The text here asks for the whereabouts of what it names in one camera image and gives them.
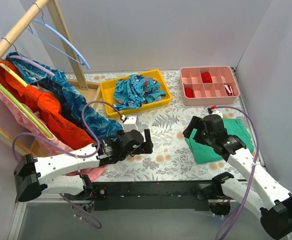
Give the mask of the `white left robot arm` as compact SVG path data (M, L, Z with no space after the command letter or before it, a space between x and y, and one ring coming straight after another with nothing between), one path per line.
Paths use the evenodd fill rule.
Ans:
M24 155L13 175L18 202L32 201L42 194L68 194L87 200L94 194L92 180L85 169L116 164L128 156L151 154L149 129L121 132L79 150L55 156Z

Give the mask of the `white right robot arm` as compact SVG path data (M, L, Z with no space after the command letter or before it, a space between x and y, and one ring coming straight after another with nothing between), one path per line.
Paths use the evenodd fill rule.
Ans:
M204 118L193 116L183 135L211 147L248 180L248 185L243 185L228 172L214 177L212 194L216 198L228 196L239 202L260 219L266 233L275 240L292 232L292 193L254 162L238 136L228 134L222 117L214 113Z

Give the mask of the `blue shark print shorts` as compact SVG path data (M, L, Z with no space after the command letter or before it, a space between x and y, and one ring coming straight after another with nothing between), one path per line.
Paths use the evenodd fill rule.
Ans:
M140 74L119 79L114 90L114 99L117 101L114 106L120 111L160 101L166 96L160 87L161 84L153 77Z

